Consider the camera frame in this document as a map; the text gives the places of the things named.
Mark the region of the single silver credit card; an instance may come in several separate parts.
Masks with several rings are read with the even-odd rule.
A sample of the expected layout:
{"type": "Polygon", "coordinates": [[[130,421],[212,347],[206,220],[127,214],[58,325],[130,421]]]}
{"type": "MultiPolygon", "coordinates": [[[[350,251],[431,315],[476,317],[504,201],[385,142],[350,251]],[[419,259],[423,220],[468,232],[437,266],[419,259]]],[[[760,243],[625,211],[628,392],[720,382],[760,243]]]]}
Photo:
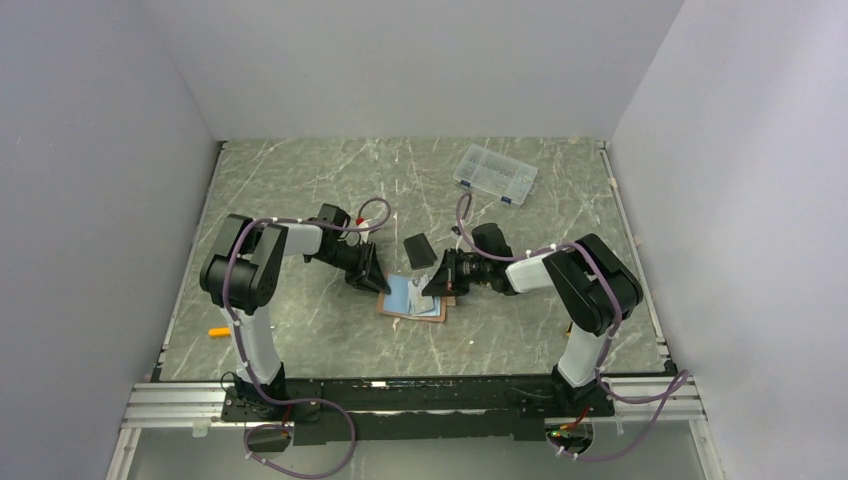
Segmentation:
{"type": "Polygon", "coordinates": [[[407,283],[409,312],[414,316],[429,314],[436,308],[434,297],[423,293],[428,283],[429,277],[426,274],[411,278],[407,283]]]}

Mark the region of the brown leather card holder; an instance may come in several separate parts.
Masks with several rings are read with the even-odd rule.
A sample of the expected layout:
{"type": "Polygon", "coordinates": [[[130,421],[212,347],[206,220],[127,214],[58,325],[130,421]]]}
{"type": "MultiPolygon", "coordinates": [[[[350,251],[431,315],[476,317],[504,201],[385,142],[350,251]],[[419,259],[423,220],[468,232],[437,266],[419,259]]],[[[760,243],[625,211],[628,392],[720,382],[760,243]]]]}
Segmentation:
{"type": "Polygon", "coordinates": [[[430,277],[422,274],[415,277],[389,274],[387,283],[390,292],[380,293],[377,312],[396,318],[443,323],[447,319],[447,300],[440,296],[423,293],[430,277]]]}

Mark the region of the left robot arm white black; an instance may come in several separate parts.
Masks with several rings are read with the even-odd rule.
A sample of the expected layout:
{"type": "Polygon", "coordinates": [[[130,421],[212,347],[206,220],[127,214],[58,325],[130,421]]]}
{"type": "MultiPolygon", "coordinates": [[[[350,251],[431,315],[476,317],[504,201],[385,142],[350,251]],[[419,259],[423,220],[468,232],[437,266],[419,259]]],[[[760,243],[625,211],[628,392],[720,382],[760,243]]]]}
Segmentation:
{"type": "Polygon", "coordinates": [[[315,217],[252,218],[228,215],[199,274],[200,288],[225,316],[238,355],[233,392],[264,420],[291,404],[284,362],[271,338],[269,304],[279,284],[282,261],[300,256],[343,272],[355,289],[391,291],[376,246],[366,235],[384,219],[367,221],[323,204],[315,217]]]}

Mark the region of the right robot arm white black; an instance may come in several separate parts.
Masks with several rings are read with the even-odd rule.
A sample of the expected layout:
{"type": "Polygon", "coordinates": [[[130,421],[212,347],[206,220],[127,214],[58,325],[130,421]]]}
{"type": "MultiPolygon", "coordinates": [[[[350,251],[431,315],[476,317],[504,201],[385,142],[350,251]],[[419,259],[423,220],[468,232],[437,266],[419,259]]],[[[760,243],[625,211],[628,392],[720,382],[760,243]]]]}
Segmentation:
{"type": "Polygon", "coordinates": [[[471,239],[473,252],[444,251],[422,294],[463,296],[473,284],[487,285],[505,296],[555,289],[572,327],[565,351],[552,368],[551,401],[564,415],[578,413],[598,388],[596,373],[612,328],[644,299],[639,281],[595,234],[570,247],[554,246],[550,252],[521,260],[512,257],[512,249],[494,223],[474,228],[471,239]]]}

